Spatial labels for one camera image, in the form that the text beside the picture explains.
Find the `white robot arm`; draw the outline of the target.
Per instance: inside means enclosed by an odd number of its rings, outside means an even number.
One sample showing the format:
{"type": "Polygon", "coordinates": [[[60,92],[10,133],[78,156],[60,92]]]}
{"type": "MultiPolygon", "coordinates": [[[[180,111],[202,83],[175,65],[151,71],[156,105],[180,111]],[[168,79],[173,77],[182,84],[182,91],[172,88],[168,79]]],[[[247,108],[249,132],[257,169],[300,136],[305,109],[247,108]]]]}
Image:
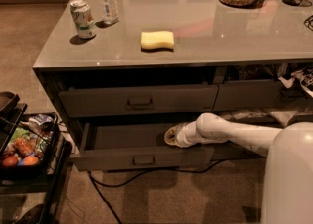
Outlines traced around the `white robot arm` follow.
{"type": "Polygon", "coordinates": [[[312,122],[280,129],[204,113],[169,128],[164,141],[180,148],[231,141],[266,157],[261,224],[313,224],[312,122]]]}

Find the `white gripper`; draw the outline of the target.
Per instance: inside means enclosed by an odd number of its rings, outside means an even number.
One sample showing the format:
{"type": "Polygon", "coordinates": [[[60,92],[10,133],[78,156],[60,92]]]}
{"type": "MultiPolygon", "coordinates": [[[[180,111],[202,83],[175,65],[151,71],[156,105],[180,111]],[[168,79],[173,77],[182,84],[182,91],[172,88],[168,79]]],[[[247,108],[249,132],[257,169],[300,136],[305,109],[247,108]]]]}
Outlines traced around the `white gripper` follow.
{"type": "Polygon", "coordinates": [[[167,145],[188,148],[196,144],[220,144],[225,143],[225,138],[203,137],[196,129],[196,124],[179,123],[170,127],[164,134],[167,145]]]}

